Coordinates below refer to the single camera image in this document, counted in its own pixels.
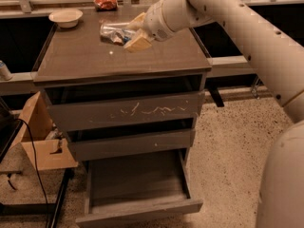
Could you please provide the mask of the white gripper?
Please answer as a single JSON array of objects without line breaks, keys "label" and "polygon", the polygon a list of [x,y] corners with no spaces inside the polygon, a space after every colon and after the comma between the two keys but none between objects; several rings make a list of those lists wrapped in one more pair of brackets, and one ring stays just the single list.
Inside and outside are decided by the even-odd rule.
[{"label": "white gripper", "polygon": [[124,49],[131,53],[142,51],[152,46],[153,38],[163,42],[175,35],[175,32],[164,21],[162,6],[163,0],[160,0],[152,5],[146,13],[142,12],[126,26],[128,29],[139,30],[123,46]]}]

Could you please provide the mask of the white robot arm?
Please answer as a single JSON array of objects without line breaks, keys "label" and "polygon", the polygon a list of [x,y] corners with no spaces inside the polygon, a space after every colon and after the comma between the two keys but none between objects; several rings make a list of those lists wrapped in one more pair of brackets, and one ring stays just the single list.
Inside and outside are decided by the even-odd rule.
[{"label": "white robot arm", "polygon": [[128,27],[130,52],[217,22],[294,122],[275,141],[259,189],[256,228],[304,228],[304,47],[241,0],[161,0]]}]

